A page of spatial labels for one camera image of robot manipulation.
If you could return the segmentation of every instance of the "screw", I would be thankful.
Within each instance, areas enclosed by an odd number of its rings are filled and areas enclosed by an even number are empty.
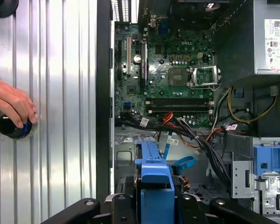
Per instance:
[[[123,195],[120,195],[120,196],[118,197],[119,200],[125,200],[125,198],[126,198],[126,197],[124,197]]]
[[[189,195],[184,195],[184,196],[182,196],[184,199],[186,199],[186,200],[190,200],[191,199],[191,197],[189,196]]]
[[[216,203],[219,204],[219,205],[224,205],[225,204],[225,202],[221,199],[216,200]]]
[[[87,201],[87,202],[85,202],[85,204],[86,204],[86,205],[93,205],[94,202],[93,202],[93,201]]]

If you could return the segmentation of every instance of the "corrugated metal side panel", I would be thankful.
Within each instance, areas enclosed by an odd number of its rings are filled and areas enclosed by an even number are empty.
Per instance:
[[[0,19],[0,80],[33,99],[30,139],[0,135],[0,224],[96,195],[96,0],[20,0]]]

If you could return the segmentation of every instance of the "label sticker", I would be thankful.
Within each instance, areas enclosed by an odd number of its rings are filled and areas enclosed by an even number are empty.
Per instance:
[[[179,142],[179,140],[177,140],[177,139],[172,139],[172,138],[167,139],[167,143],[170,144],[170,145],[178,146],[178,142]]]
[[[232,125],[229,130],[235,130],[235,129],[237,129],[237,127],[238,127],[238,125]]]
[[[266,65],[276,73],[280,69],[280,20],[265,20]]]
[[[140,122],[140,126],[141,126],[141,127],[146,127],[147,124],[148,124],[148,122],[149,122],[149,119],[147,119],[147,118],[142,118],[142,120],[141,120],[141,122]]]

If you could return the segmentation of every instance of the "power connector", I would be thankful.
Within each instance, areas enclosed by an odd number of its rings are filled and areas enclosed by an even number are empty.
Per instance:
[[[278,86],[276,85],[272,85],[271,86],[271,96],[272,97],[276,97],[279,95],[279,90],[278,90]]]

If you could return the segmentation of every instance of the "power supply label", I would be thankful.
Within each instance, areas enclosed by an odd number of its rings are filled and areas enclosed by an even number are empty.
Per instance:
[[[280,69],[280,20],[265,20],[266,65]]]

